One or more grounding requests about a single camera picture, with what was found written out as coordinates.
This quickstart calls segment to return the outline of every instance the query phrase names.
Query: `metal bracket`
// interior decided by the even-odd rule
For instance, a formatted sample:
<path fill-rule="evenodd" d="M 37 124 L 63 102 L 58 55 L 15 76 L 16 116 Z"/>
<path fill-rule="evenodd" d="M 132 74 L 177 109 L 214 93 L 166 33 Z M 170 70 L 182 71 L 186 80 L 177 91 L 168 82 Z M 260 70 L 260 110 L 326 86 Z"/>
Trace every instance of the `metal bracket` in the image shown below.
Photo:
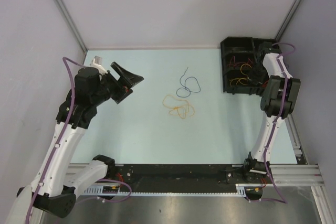
<path fill-rule="evenodd" d="M 281 186 L 324 186 L 318 165 L 271 165 L 274 182 Z M 260 186 L 260 184 L 238 184 Z"/>
<path fill-rule="evenodd" d="M 84 43 L 82 37 L 80 36 L 79 31 L 78 31 L 78 29 L 75 25 L 75 22 L 71 18 L 70 14 L 69 14 L 69 11 L 68 11 L 67 7 L 65 6 L 63 0 L 54 0 L 54 2 L 56 4 L 57 8 L 59 9 L 59 11 L 61 12 L 65 22 L 68 25 L 68 27 L 70 28 L 70 31 L 74 35 L 79 47 L 82 49 L 84 54 L 86 54 L 88 49 L 85 46 L 85 43 Z"/>
<path fill-rule="evenodd" d="M 95 185 L 90 186 L 84 191 L 82 196 L 126 196 L 127 192 L 118 192 L 118 193 L 104 193 L 104 186 L 117 186 L 118 184 L 109 183 L 101 185 L 101 183 L 96 183 Z M 236 186 L 236 193 L 218 193 L 218 194 L 176 194 L 176 193 L 132 193 L 132 196 L 208 196 L 208 197 L 246 197 L 245 189 L 243 186 Z"/>
<path fill-rule="evenodd" d="M 293 115 L 292 114 L 288 115 L 288 117 L 285 119 L 285 122 L 298 164 L 300 165 L 308 164 L 308 158 L 306 157 L 304 146 L 302 146 L 301 144 L 301 140 L 299 137 L 299 133 Z"/>
<path fill-rule="evenodd" d="M 302 0 L 294 0 L 294 2 L 292 4 L 292 6 L 291 6 L 291 8 L 290 8 L 290 10 L 289 10 L 286 18 L 285 18 L 285 20 L 283 21 L 283 23 L 282 23 L 282 25 L 281 25 L 281 27 L 280 27 L 280 29 L 279 29 L 276 37 L 275 37 L 275 39 L 277 41 L 280 41 L 280 39 L 284 35 L 284 33 L 285 33 L 285 31 L 286 31 L 286 29 L 287 29 L 290 21 L 294 17 L 294 14 L 297 11 L 297 9 L 298 9 L 299 5 L 301 4 L 301 2 L 302 2 Z"/>

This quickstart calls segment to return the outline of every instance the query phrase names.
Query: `red wire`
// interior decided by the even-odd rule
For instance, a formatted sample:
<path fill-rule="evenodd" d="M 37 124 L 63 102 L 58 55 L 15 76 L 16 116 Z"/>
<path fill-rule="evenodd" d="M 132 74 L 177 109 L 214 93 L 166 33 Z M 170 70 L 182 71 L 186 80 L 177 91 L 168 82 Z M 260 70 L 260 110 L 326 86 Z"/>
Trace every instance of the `red wire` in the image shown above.
<path fill-rule="evenodd" d="M 119 178 L 119 181 L 124 182 L 124 179 L 122 178 L 120 173 L 117 173 L 117 176 Z"/>
<path fill-rule="evenodd" d="M 236 62 L 236 58 L 235 58 L 235 56 L 233 56 L 232 58 L 231 58 L 231 60 L 230 60 L 230 63 L 227 65 L 229 68 L 230 67 L 239 67 L 240 65 L 242 65 L 242 64 L 249 64 L 249 65 L 252 65 L 253 64 L 253 61 L 251 61 L 251 59 L 250 58 L 248 58 L 247 59 L 247 62 L 243 62 L 243 61 L 239 61 L 239 62 Z"/>
<path fill-rule="evenodd" d="M 263 188 L 265 188 L 265 187 L 267 186 L 267 182 L 266 182 L 266 180 L 265 180 L 264 178 L 261 178 L 261 182 L 262 182 L 263 184 L 265 184 L 265 185 L 263 186 Z"/>
<path fill-rule="evenodd" d="M 268 83 L 268 80 L 267 81 L 265 81 L 265 83 L 262 85 L 262 87 L 266 87 L 267 86 L 267 83 Z"/>

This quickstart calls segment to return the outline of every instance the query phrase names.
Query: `orange wire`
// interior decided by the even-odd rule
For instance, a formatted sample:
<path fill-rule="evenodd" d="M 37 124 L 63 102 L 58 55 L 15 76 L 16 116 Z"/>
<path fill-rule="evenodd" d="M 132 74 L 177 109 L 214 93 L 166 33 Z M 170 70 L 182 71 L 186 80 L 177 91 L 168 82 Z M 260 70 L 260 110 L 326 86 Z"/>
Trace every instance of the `orange wire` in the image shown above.
<path fill-rule="evenodd" d="M 119 181 L 124 182 L 124 179 L 122 178 L 120 173 L 117 173 L 117 176 L 119 177 Z"/>
<path fill-rule="evenodd" d="M 184 102 L 184 104 L 180 105 L 180 106 L 174 106 L 174 107 L 168 106 L 164 103 L 164 101 L 166 100 L 167 97 L 172 97 L 176 101 Z M 164 97 L 164 99 L 162 101 L 162 104 L 166 108 L 171 109 L 169 111 L 169 115 L 178 115 L 181 119 L 186 119 L 186 117 L 187 117 L 188 113 L 191 111 L 191 109 L 193 110 L 193 113 L 189 116 L 193 116 L 195 114 L 194 106 L 192 106 L 187 100 L 178 99 L 178 98 L 172 96 L 171 94 L 168 94 Z"/>

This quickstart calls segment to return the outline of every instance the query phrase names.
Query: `white plastic part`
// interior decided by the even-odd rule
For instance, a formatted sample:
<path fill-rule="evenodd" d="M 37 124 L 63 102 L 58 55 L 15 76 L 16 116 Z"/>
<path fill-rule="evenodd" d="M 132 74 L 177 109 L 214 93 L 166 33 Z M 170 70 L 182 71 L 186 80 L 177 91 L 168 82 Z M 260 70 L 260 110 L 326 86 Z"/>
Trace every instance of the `white plastic part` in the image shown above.
<path fill-rule="evenodd" d="M 104 178 L 107 172 L 107 165 L 102 161 L 92 160 L 91 163 L 78 173 L 66 176 L 64 185 L 67 187 L 74 186 L 76 198 L 84 193 L 89 186 L 96 181 Z"/>
<path fill-rule="evenodd" d="M 251 151 L 252 158 L 256 159 L 258 162 L 264 162 L 264 151 L 265 151 L 267 142 L 269 140 L 269 136 L 271 134 L 271 130 L 273 127 L 273 121 L 275 118 L 276 116 L 271 116 L 269 118 L 266 113 L 263 114 L 263 117 L 262 117 L 263 121 L 261 123 L 261 128 L 259 131 L 257 142 Z M 271 152 L 272 152 L 273 144 L 277 137 L 278 130 L 283 122 L 284 122 L 284 119 L 281 119 L 281 118 L 278 119 L 277 126 L 274 130 L 271 143 L 267 149 L 266 161 L 270 161 L 271 159 Z"/>
<path fill-rule="evenodd" d="M 281 68 L 279 66 L 279 63 L 277 61 L 278 55 L 279 54 L 275 54 L 275 53 L 265 54 L 264 61 L 263 61 L 262 64 L 266 68 L 269 76 L 280 76 L 280 77 L 284 78 L 285 76 L 282 73 Z M 282 64 L 283 69 L 285 70 L 285 73 L 286 73 L 288 79 L 292 78 L 290 73 L 287 71 L 287 68 L 286 68 L 283 60 L 284 60 L 283 56 L 280 56 L 279 61 Z"/>
<path fill-rule="evenodd" d="M 49 155 L 53 148 L 55 147 L 55 142 L 64 126 L 64 123 L 56 124 L 55 133 L 53 140 L 50 144 L 47 155 L 42 163 L 42 166 L 36 175 L 35 179 L 31 183 L 33 192 L 35 191 L 37 184 L 42 175 L 43 169 L 47 163 Z M 70 164 L 71 158 L 75 152 L 75 149 L 85 133 L 85 129 L 77 127 L 76 129 L 71 128 L 71 124 L 67 125 L 65 133 L 60 141 L 60 146 L 56 149 L 53 159 L 49 165 L 48 171 L 46 173 L 44 183 L 42 184 L 38 194 L 43 195 L 44 193 L 49 194 L 50 197 L 60 195 L 63 190 L 64 178 Z"/>
<path fill-rule="evenodd" d="M 283 61 L 283 57 L 280 56 L 279 59 L 277 59 L 278 56 L 279 54 L 275 54 L 275 53 L 265 55 L 264 61 L 262 64 L 266 68 L 268 75 L 269 76 L 279 76 L 279 77 L 284 78 L 285 77 L 284 73 L 286 73 L 287 78 L 288 79 L 291 78 L 292 75 L 290 75 L 290 73 L 287 71 L 287 68 Z M 278 60 L 280 61 L 280 64 L 282 65 L 284 71 L 281 70 Z M 267 142 L 269 140 L 269 136 L 271 134 L 271 130 L 272 130 L 273 122 L 275 118 L 276 116 L 268 117 L 266 113 L 263 114 L 263 117 L 262 117 L 263 121 L 261 123 L 261 128 L 259 131 L 258 139 L 257 139 L 255 146 L 253 147 L 251 151 L 252 158 L 256 159 L 259 162 L 264 162 L 264 151 L 265 151 Z M 284 119 L 282 118 L 279 118 L 277 120 L 277 123 L 276 123 L 277 125 L 275 127 L 270 145 L 267 148 L 266 161 L 270 161 L 271 159 L 271 152 L 272 152 L 273 144 L 277 137 L 278 130 L 283 122 L 284 122 Z"/>
<path fill-rule="evenodd" d="M 6 220 L 6 224 L 24 224 L 27 211 L 32 200 L 32 187 L 26 186 L 15 199 L 11 211 Z"/>
<path fill-rule="evenodd" d="M 102 58 L 99 56 L 95 56 L 92 62 L 90 63 L 90 67 L 97 68 L 100 74 L 106 74 L 106 69 L 101 65 Z"/>

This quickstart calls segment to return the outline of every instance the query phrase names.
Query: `yellow wire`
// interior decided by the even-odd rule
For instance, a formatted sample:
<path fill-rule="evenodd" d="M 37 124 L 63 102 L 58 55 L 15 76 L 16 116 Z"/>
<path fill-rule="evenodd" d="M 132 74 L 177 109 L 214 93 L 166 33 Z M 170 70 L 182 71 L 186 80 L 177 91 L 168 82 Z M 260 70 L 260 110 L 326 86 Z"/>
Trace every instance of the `yellow wire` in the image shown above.
<path fill-rule="evenodd" d="M 250 64 L 247 64 L 247 63 L 244 63 L 244 64 L 241 65 L 241 67 L 240 67 L 240 72 L 241 72 L 243 75 L 247 76 L 247 74 L 243 73 L 243 71 L 242 71 L 242 67 L 243 67 L 244 65 L 247 65 L 247 66 L 249 66 L 250 68 L 252 68 L 252 67 L 251 67 Z"/>
<path fill-rule="evenodd" d="M 232 87 L 232 82 L 235 81 L 235 80 L 237 80 L 236 85 L 238 83 L 240 83 L 241 85 L 245 85 L 245 86 L 247 85 L 247 84 L 244 84 L 244 83 L 241 82 L 241 80 L 247 81 L 247 78 L 234 78 L 234 79 L 229 80 L 230 81 L 230 87 Z"/>
<path fill-rule="evenodd" d="M 167 97 L 171 97 L 176 101 L 180 101 L 180 102 L 185 102 L 185 104 L 181 105 L 181 106 L 175 106 L 175 107 L 171 107 L 168 106 L 164 103 L 164 101 L 166 100 Z M 193 110 L 193 114 L 189 115 L 189 116 L 193 116 L 195 114 L 195 108 L 194 106 L 192 106 L 187 100 L 183 100 L 183 99 L 178 99 L 176 97 L 173 97 L 171 94 L 168 94 L 164 97 L 163 101 L 162 101 L 163 106 L 165 106 L 168 109 L 171 109 L 169 111 L 169 115 L 178 115 L 180 118 L 182 119 L 186 119 L 187 114 L 191 111 L 190 108 L 192 108 Z"/>

